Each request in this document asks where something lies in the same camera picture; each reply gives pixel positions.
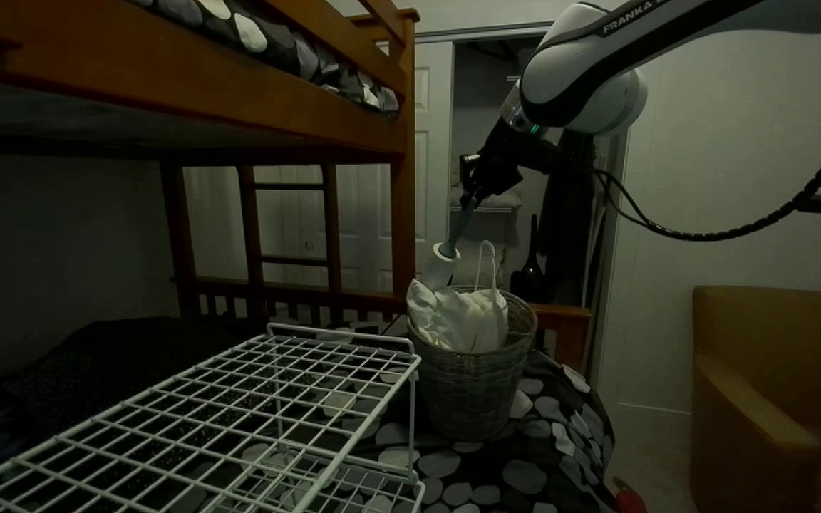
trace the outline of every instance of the bunk bed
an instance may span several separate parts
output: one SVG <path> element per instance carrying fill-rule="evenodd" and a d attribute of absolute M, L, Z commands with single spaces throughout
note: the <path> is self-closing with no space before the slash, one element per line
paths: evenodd
<path fill-rule="evenodd" d="M 197 6 L 200 21 L 193 22 L 193 18 L 182 18 L 180 11 L 159 11 L 172 2 Z M 217 14 L 211 8 L 223 11 L 223 6 L 227 14 L 259 14 L 251 18 L 256 26 L 287 26 L 290 35 L 298 35 L 298 46 L 313 46 L 326 56 L 331 53 L 340 68 L 354 71 L 354 78 L 360 75 L 360 83 L 367 88 L 387 88 L 394 103 L 361 106 L 355 91 L 331 91 L 331 83 L 326 79 L 320 86 L 296 78 L 287 71 L 287 62 L 278 62 L 278 56 L 276 62 L 259 62 L 254 52 L 237 49 L 237 39 L 230 39 L 230 26 L 219 28 L 217 21 L 204 22 L 207 14 Z M 321 0 L 140 0 L 140 6 L 130 0 L 0 0 L 0 153 L 156 159 L 182 316 L 182 323 L 130 320 L 87 326 L 69 336 L 49 360 L 3 380 L 0 447 L 5 447 L 3 435 L 9 447 L 35 444 L 39 435 L 55 435 L 69 424 L 122 403 L 127 394 L 150 388 L 154 383 L 197 366 L 217 350 L 227 350 L 244 334 L 256 334 L 251 320 L 267 320 L 278 307 L 294 316 L 298 307 L 308 307 L 311 326 L 343 326 L 344 320 L 361 323 L 367 316 L 390 320 L 405 307 L 401 296 L 417 269 L 417 11 L 394 8 L 387 0 L 361 0 L 361 6 L 367 14 L 344 18 Z M 340 162 L 387 166 L 394 244 L 390 293 L 360 293 L 343 287 L 334 193 Z M 189 166 L 237 169 L 247 280 L 237 281 L 197 276 L 190 210 L 186 203 Z M 313 187 L 320 187 L 326 200 L 326 263 L 261 253 L 254 193 L 261 186 L 254 177 L 254 166 L 317 166 L 321 172 L 321 182 Z M 261 264 L 267 263 L 321 264 L 327 270 L 327 284 L 294 287 L 266 281 Z M 555 331 L 562 360 L 582 367 L 589 313 L 546 306 L 536 311 L 542 326 Z M 576 444 L 555 424 L 549 430 L 549 418 L 534 411 L 521 423 L 521 434 L 515 430 L 507 444 L 499 444 L 499 454 L 488 454 L 484 460 L 464 457 L 464 472 L 477 478 L 482 467 L 505 470 L 512 465 L 515 470 L 534 470 L 536 465 L 544 465 L 552 467 L 549 481 L 542 475 L 542 492 L 546 492 L 546 500 L 574 511 L 595 511 L 589 497 L 605 492 L 601 472 L 613 447 L 609 423 L 585 383 L 546 361 L 536 361 L 534 370 L 529 386 L 539 388 L 529 394 L 536 403 L 552 403 L 555 424 L 578 417 L 582 424 L 585 418 L 592 423 L 592 430 L 582 434 L 576 450 Z M 25 434 L 29 418 L 23 414 L 29 411 L 36 414 L 35 428 L 39 430 L 35 434 Z M 92 435 L 103 434 L 97 430 L 97 423 L 112 428 L 113 423 L 122 424 L 130 418 L 113 418 L 112 414 L 113 411 L 105 411 L 103 418 L 93 418 L 93 424 L 87 423 L 80 430 L 70 430 L 69 440 L 75 434 L 82 435 L 76 444 L 70 441 L 70 447 L 60 444 L 63 454 L 55 460 L 92 447 Z M 125 424 L 120 440 L 140 434 L 140 428 Z M 444 454 L 458 447 L 444 444 L 444 440 L 431 440 L 427 450 Z M 574 467 L 559 467 L 555 460 L 549 461 L 549 457 L 559 450 L 574 450 L 582 457 L 578 465 L 576 460 L 571 460 Z M 117 504 L 125 511 L 147 511 L 147 504 L 140 504 L 146 491 L 135 491 L 136 497 L 130 500 L 113 497 L 120 487 L 99 497 L 87 491 L 87 475 L 76 475 L 70 491 L 52 492 L 49 487 L 60 478 L 55 478 L 49 470 L 55 460 L 43 454 L 36 450 L 18 461 L 18 467 L 23 467 L 25 475 L 36 475 L 36 481 L 30 478 L 25 485 L 15 485 L 20 487 L 15 500 L 3 500 L 3 492 L 11 492 L 11 485 L 0 481 L 0 508 L 9 502 L 9 508 L 23 504 L 29 511 L 43 504 L 52 504 L 55 511 L 117 511 Z M 180 491 L 190 491 L 200 481 L 202 478 L 182 481 Z M 536 497 L 529 497 L 534 481 L 525 481 L 521 487 L 525 492 L 515 485 L 512 491 L 502 492 L 515 500 L 521 508 L 526 504 L 529 511 L 536 502 Z"/>

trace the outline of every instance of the wooden bunk bed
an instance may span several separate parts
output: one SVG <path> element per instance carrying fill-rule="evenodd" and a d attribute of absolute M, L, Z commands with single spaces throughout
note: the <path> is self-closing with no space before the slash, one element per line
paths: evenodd
<path fill-rule="evenodd" d="M 159 159 L 182 316 L 313 306 L 340 323 L 344 307 L 400 311 L 414 276 L 414 22 L 410 8 L 361 0 L 343 18 L 326 0 L 266 0 L 306 39 L 390 88 L 383 113 L 243 49 L 200 36 L 127 0 L 0 0 L 0 153 L 85 153 Z M 337 162 L 390 172 L 394 293 L 348 293 L 340 280 Z M 182 169 L 237 166 L 247 281 L 197 276 Z M 327 260 L 266 257 L 256 233 L 254 166 L 320 166 Z M 261 263 L 326 264 L 327 287 L 266 284 Z"/>

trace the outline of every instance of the bunk bed ladder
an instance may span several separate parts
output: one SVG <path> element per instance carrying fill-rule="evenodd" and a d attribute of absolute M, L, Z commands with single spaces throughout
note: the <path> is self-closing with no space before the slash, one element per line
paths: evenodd
<path fill-rule="evenodd" d="M 247 307 L 254 313 L 274 313 L 274 300 L 261 300 L 259 293 L 267 291 L 261 264 L 306 264 L 306 269 L 326 269 L 327 273 L 327 293 L 343 293 L 343 250 L 340 250 L 340 215 L 337 215 L 337 166 L 320 162 L 321 182 L 259 182 L 254 166 L 237 166 L 239 173 L 239 205 L 243 205 L 243 230 L 244 230 L 244 263 L 247 263 Z M 321 193 L 326 203 L 326 257 L 278 257 L 261 250 L 259 233 L 259 205 L 256 192 L 311 192 Z M 296 301 L 287 301 L 287 316 L 298 316 Z M 327 326 L 343 326 L 344 313 L 340 306 L 327 307 Z M 321 326 L 320 306 L 311 306 L 311 323 Z"/>

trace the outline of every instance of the bed post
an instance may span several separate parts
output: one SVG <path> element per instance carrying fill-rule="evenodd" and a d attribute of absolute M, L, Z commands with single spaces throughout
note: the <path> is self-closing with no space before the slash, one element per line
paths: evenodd
<path fill-rule="evenodd" d="M 417 39 L 414 39 L 414 22 L 417 11 L 401 18 L 401 39 L 390 36 L 390 53 L 400 59 L 405 78 L 407 78 L 407 96 L 400 110 L 401 135 L 405 135 L 405 152 L 400 159 L 390 162 L 390 260 L 394 260 L 394 296 L 405 296 L 414 273 L 417 273 L 417 159 L 414 159 L 414 110 L 417 110 Z"/>
<path fill-rule="evenodd" d="M 166 223 L 167 223 L 172 250 L 173 250 L 173 281 L 177 281 L 180 316 L 197 316 L 200 296 L 193 291 L 193 249 L 190 249 L 190 223 L 189 223 L 182 166 L 163 159 L 159 177 L 163 177 Z"/>

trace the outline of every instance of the mattress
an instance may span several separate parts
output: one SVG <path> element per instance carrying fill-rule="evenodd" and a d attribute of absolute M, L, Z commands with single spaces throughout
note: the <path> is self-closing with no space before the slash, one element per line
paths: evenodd
<path fill-rule="evenodd" d="M 274 68 L 311 79 L 321 88 L 373 109 L 397 110 L 400 99 L 390 88 L 373 83 L 361 71 L 340 62 L 327 49 L 287 28 L 274 11 L 239 0 L 130 0 L 172 22 L 214 36 L 244 52 Z"/>

